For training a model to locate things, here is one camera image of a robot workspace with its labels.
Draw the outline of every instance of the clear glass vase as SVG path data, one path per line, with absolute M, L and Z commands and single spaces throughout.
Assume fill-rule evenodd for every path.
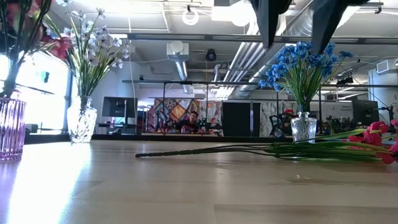
M 91 106 L 91 97 L 76 98 L 68 108 L 68 130 L 71 142 L 90 142 L 96 119 L 97 110 Z
M 309 112 L 298 112 L 298 118 L 290 121 L 294 141 L 304 141 L 314 139 L 317 132 L 317 120 L 309 118 Z M 309 143 L 315 143 L 315 140 L 309 140 Z
M 0 98 L 0 161 L 20 159 L 25 141 L 26 102 L 13 98 Z

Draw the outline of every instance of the flower bouquet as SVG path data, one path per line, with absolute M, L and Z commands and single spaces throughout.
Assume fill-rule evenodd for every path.
M 391 123 L 398 128 L 398 121 L 392 120 Z M 382 144 L 381 134 L 385 133 L 387 129 L 388 126 L 383 122 L 377 122 L 373 123 L 368 129 L 357 129 L 316 138 L 318 140 L 316 143 L 308 143 L 308 140 L 311 139 L 305 139 L 294 143 L 238 144 L 184 151 L 141 153 L 136 154 L 136 157 L 248 152 L 292 161 L 334 159 L 339 161 L 383 162 L 385 164 L 392 164 L 394 161 L 398 162 L 398 139 L 396 139 L 397 142 L 392 146 Z M 397 135 L 395 134 L 387 138 L 396 137 Z
M 298 104 L 298 118 L 291 120 L 294 141 L 314 139 L 317 130 L 316 119 L 309 118 L 310 102 L 322 85 L 337 71 L 349 52 L 333 54 L 335 44 L 329 43 L 323 54 L 312 52 L 311 42 L 298 42 L 282 48 L 276 56 L 277 64 L 259 81 L 261 88 L 273 87 L 276 91 L 285 89 Z
M 25 58 L 39 51 L 57 50 L 44 17 L 53 0 L 0 0 L 1 53 L 8 58 L 8 76 L 0 92 L 0 160 L 18 159 L 25 138 L 25 105 L 16 79 Z
M 54 52 L 65 59 L 78 88 L 78 98 L 68 109 L 68 129 L 72 142 L 89 142 L 96 122 L 96 109 L 91 106 L 91 94 L 112 67 L 123 67 L 122 58 L 129 57 L 128 45 L 122 40 L 112 38 L 106 25 L 95 29 L 98 19 L 105 19 L 104 9 L 97 8 L 98 15 L 94 21 L 86 19 L 84 13 L 70 11 L 68 5 L 72 0 L 57 0 L 65 6 L 72 28 L 65 28 L 61 33 L 51 18 L 46 17 L 60 40 L 71 40 L 72 47 L 66 51 Z M 78 26 L 73 18 L 78 19 Z

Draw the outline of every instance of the ceiling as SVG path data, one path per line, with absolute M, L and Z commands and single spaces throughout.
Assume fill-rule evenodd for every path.
M 287 22 L 308 4 L 310 0 L 294 0 L 296 7 L 287 12 Z M 375 14 L 375 7 L 362 7 L 343 26 L 338 28 L 334 36 L 338 37 L 397 37 L 398 38 L 398 1 L 381 0 L 384 3 L 382 13 Z M 196 9 L 199 20 L 194 26 L 186 25 L 182 21 L 182 14 L 187 5 Z M 211 8 L 215 0 L 178 0 L 178 1 L 132 1 L 132 0 L 75 0 L 70 10 L 82 10 L 89 19 L 97 15 L 96 7 L 105 8 L 106 20 L 99 20 L 97 26 L 107 24 L 113 34 L 125 33 L 178 33 L 178 34 L 245 34 L 249 26 L 238 27 L 230 21 L 212 21 Z M 65 8 L 54 4 L 51 15 L 59 24 L 67 26 L 68 17 Z M 236 17 L 242 16 L 242 12 L 236 12 Z M 164 40 L 134 40 L 131 45 L 136 48 L 136 54 L 132 60 L 137 61 L 143 69 L 144 76 L 152 75 L 150 79 L 178 79 L 177 69 L 174 62 L 167 59 L 166 43 Z M 228 66 L 236 54 L 240 42 L 209 42 L 188 41 L 190 59 L 187 62 L 188 78 L 204 80 L 212 79 L 213 75 L 206 73 L 206 69 L 212 69 L 217 63 Z M 205 62 L 205 52 L 215 49 L 217 60 Z M 365 82 L 368 70 L 376 66 L 376 63 L 385 60 L 383 57 L 398 57 L 398 45 L 337 45 L 336 53 L 340 50 L 350 51 L 358 58 L 348 60 L 344 68 L 339 72 L 357 67 L 354 76 Z M 262 62 L 273 55 L 265 55 Z M 242 81 L 248 80 L 253 72 L 249 72 Z

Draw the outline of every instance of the pink glass vase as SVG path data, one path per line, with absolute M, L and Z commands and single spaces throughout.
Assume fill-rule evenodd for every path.
M 26 102 L 0 98 L 0 161 L 20 159 L 25 141 Z

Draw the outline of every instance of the person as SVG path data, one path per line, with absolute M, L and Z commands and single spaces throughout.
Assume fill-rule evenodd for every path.
M 189 119 L 184 119 L 178 122 L 175 125 L 175 129 L 181 132 L 181 130 L 184 128 L 185 133 L 197 133 L 200 128 L 199 125 L 196 124 L 198 116 L 199 114 L 196 111 L 191 111 L 189 114 Z

